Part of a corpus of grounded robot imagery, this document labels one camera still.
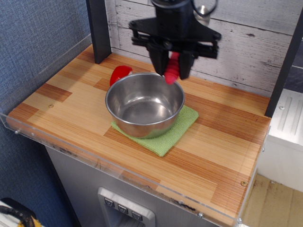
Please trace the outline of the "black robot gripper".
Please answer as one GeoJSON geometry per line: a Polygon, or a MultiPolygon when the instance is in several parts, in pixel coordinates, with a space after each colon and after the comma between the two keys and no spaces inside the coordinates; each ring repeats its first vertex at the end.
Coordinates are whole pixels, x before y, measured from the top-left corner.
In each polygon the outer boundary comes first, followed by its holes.
{"type": "Polygon", "coordinates": [[[163,76],[169,61],[169,52],[178,52],[180,79],[189,77],[191,67],[199,56],[215,59],[221,34],[208,27],[211,9],[196,6],[193,0],[154,0],[156,16],[132,20],[134,45],[144,46],[153,67],[163,76]]]}

